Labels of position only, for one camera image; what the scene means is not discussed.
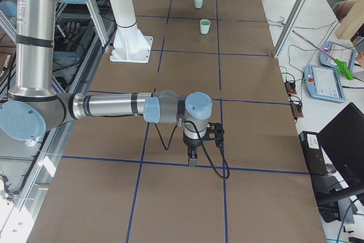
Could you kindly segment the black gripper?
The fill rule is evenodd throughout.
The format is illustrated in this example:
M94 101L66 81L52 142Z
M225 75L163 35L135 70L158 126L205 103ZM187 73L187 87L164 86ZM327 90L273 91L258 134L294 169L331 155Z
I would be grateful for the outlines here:
M196 167L198 160L197 148L202 146L202 141L199 139L192 139L184 133L183 142L185 143L188 149L188 166Z

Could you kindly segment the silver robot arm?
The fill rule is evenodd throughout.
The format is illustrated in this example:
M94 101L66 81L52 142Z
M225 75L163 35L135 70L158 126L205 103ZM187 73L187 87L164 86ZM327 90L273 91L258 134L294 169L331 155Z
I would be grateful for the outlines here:
M142 116L149 123L181 126L188 164L194 166L198 147L212 132L212 101L205 93L180 98L169 90L100 96L52 90L55 12L60 1L87 0L17 0L16 79L1 106L1 129L26 141L85 117Z

